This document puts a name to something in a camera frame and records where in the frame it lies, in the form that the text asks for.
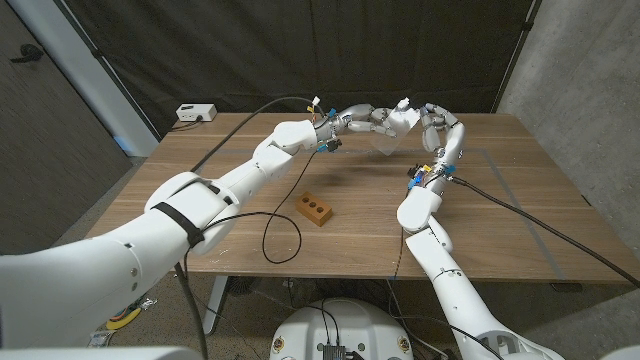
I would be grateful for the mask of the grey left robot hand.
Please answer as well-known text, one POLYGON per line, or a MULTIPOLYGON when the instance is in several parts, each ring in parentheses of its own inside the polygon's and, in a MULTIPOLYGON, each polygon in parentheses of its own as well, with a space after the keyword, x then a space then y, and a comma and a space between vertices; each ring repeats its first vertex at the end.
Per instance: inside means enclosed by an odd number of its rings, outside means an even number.
POLYGON ((326 142, 341 134, 377 133, 399 140, 408 133, 408 127, 392 112, 390 108, 374 108, 370 104, 353 105, 340 112, 332 109, 314 126, 316 138, 326 142))

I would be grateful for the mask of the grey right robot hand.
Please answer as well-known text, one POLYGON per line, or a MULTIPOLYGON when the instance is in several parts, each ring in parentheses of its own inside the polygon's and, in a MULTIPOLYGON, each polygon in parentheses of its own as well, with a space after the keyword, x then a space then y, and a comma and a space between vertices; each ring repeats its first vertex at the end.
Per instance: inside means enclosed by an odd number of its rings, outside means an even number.
POLYGON ((430 103, 420 108, 420 116, 423 147, 434 155, 433 174, 424 180, 423 187, 441 195, 446 178, 455 171, 462 155, 465 126, 445 108, 430 103))

